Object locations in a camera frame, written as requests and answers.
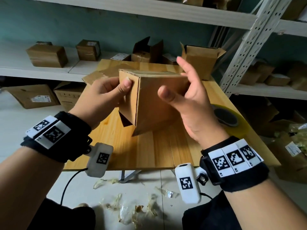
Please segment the wrist strap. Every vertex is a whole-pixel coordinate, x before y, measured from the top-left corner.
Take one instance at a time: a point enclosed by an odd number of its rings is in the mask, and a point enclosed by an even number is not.
[[[269,169],[263,159],[244,139],[232,136],[201,152],[200,166],[212,184],[224,191],[247,189],[268,178]]]
[[[90,131],[90,126],[83,120],[61,111],[55,117],[48,116],[29,129],[21,146],[65,163],[86,153],[92,142],[88,136]]]

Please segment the forearm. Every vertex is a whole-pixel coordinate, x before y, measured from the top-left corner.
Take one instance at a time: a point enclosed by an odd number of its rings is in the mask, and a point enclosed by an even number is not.
[[[26,229],[64,163],[33,149],[19,148],[0,164],[0,226]]]
[[[305,214],[270,179],[225,195],[243,230],[307,229]]]

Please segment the right hand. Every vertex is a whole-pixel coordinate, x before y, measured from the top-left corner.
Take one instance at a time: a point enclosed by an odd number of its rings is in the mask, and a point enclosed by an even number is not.
[[[163,85],[158,96],[179,111],[186,131],[203,149],[227,139],[229,135],[217,121],[197,72],[182,57],[177,57],[177,63],[185,71],[181,75],[187,76],[191,83],[188,91],[183,97]]]

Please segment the left hand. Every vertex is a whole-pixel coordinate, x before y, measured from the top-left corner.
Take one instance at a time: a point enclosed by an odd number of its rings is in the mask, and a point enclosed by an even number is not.
[[[123,98],[132,86],[132,81],[126,78],[119,83],[119,77],[101,78],[81,94],[79,100],[69,113],[86,122],[92,130],[99,126]]]

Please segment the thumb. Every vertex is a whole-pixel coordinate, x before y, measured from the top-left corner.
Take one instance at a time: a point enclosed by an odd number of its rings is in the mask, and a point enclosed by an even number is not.
[[[179,112],[184,112],[187,106],[187,100],[180,94],[170,90],[167,86],[162,85],[158,90],[158,96]]]
[[[127,94],[127,92],[131,88],[131,85],[132,81],[128,77],[126,77],[116,88],[110,91],[108,95],[111,99],[119,100]]]

